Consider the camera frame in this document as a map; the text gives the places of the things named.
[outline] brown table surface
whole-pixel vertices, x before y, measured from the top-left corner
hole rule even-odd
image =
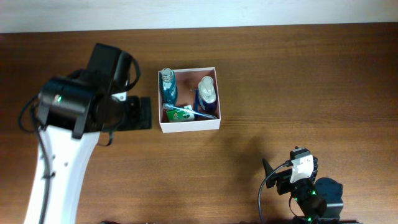
[[[398,222],[398,23],[386,23],[1,34],[0,223],[23,222],[34,178],[23,104],[84,68],[97,42],[138,59],[129,94],[152,97],[154,127],[96,147],[77,223],[258,222],[261,159],[277,166],[294,146],[319,158],[318,178],[344,185],[342,218]],[[220,130],[162,133],[165,67],[216,67]],[[288,199],[264,189],[264,216],[291,219]]]

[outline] toothbrush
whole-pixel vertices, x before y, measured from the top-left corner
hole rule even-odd
[[[199,115],[199,116],[203,116],[205,118],[218,119],[216,116],[213,116],[213,115],[210,115],[210,114],[205,114],[205,113],[199,113],[199,112],[196,112],[196,111],[193,111],[193,110],[190,110],[190,109],[179,108],[179,107],[174,106],[171,103],[164,103],[163,104],[163,109],[167,109],[167,110],[172,110],[172,109],[182,110],[182,111],[184,111],[186,113],[196,114],[196,115]]]

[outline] white cap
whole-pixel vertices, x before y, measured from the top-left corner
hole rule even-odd
[[[216,91],[214,90],[213,79],[205,76],[201,79],[198,85],[199,95],[206,103],[213,103],[216,101]]]

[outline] white box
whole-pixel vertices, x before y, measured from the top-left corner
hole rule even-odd
[[[221,123],[221,108],[220,96],[218,94],[216,68],[191,68],[191,69],[178,69],[175,72],[175,79],[177,81],[178,99],[176,106],[183,107],[186,105],[195,104],[195,92],[191,89],[197,89],[201,79],[205,76],[210,76],[214,80],[214,88],[217,94],[217,110],[213,114],[218,119],[207,119],[203,121],[186,121],[178,123],[170,123],[166,115],[166,110],[163,110],[162,90],[159,88],[159,123],[163,133],[175,133],[182,131],[203,131],[214,130],[220,128]],[[158,85],[160,85],[160,71],[158,75]],[[198,111],[203,112],[201,106],[198,105]]]

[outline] cardboard box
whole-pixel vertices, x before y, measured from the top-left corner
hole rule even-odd
[[[191,91],[191,89],[197,89],[198,84],[203,77],[210,76],[213,78],[214,88],[217,94],[217,110],[213,115],[218,119],[206,119],[199,116],[198,121],[170,123],[166,115],[166,110],[163,110],[162,90],[159,89],[159,123],[163,133],[219,129],[221,123],[221,108],[220,96],[218,94],[216,68],[192,68],[178,69],[173,71],[175,72],[175,79],[178,88],[178,99],[176,103],[176,106],[178,107],[192,105],[193,108],[193,105],[195,104],[195,92]],[[158,71],[157,75],[159,86],[159,78],[161,76],[160,71]],[[204,113],[200,105],[198,105],[198,111]]]

